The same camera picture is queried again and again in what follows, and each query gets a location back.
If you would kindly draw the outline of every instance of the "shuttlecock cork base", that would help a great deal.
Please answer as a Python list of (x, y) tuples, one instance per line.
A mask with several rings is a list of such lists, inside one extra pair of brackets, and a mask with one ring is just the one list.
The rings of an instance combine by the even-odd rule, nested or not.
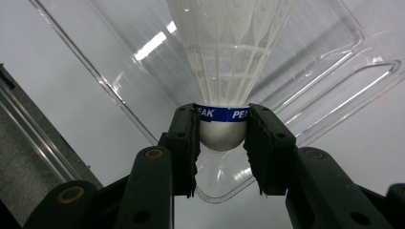
[(196, 105), (201, 113), (200, 141), (216, 152), (230, 151), (245, 139), (249, 107)]

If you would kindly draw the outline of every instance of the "clear plastic tray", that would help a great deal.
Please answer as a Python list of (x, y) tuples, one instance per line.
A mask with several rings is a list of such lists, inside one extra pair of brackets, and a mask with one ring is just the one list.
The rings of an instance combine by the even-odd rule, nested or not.
[[(177, 107), (201, 102), (164, 0), (31, 1), (151, 144)], [(386, 46), (405, 40), (395, 35), (366, 34), (340, 1), (297, 1), (247, 101), (309, 145), (403, 80), (404, 55)], [(197, 167), (197, 195), (211, 203), (254, 181), (242, 146), (202, 147)]]

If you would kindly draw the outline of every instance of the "blue band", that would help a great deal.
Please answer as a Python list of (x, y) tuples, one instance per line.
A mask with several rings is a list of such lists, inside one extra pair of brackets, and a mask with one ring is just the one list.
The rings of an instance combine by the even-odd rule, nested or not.
[(208, 107), (196, 104), (196, 109), (202, 115), (202, 121), (243, 122), (247, 120), (247, 114), (250, 107), (222, 108), (222, 107)]

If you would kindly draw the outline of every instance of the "shuttlecock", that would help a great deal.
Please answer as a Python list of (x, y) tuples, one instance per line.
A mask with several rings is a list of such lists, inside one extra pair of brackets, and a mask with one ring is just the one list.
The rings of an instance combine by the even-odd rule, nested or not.
[(292, 0), (167, 0), (202, 93), (200, 139), (224, 152), (245, 139), (246, 99)]

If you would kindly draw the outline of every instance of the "black plastic part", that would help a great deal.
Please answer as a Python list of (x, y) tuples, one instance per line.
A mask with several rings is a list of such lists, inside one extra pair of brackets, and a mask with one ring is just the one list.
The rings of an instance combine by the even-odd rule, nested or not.
[(4, 68), (4, 64), (0, 64), (0, 79), (12, 90), (15, 88), (15, 85), (10, 80), (11, 76)]
[(91, 228), (96, 218), (94, 184), (74, 180), (52, 189), (28, 218), (24, 228)]
[(20, 224), (18, 224), (15, 217), (0, 199), (0, 228), (8, 228), (8, 229), (21, 229)]
[(261, 194), (286, 194), (295, 141), (295, 136), (269, 108), (250, 104), (244, 148)]
[(92, 228), (113, 228), (122, 197), (128, 182), (128, 177), (100, 189), (94, 203), (96, 205), (97, 220)]
[[(296, 182), (288, 190), (288, 213), (291, 219), (301, 217), (291, 221), (294, 228), (392, 228), (326, 152), (301, 148), (294, 153), (292, 168)], [(301, 216), (303, 198), (313, 219)]]
[(173, 228), (172, 154), (149, 147), (137, 154), (114, 228)]
[(175, 196), (193, 196), (196, 189), (196, 160), (200, 154), (200, 113), (194, 104), (179, 107), (169, 131), (160, 139), (160, 145), (172, 152)]
[(405, 184), (398, 183), (390, 187), (386, 197), (387, 219), (394, 228), (405, 225)]

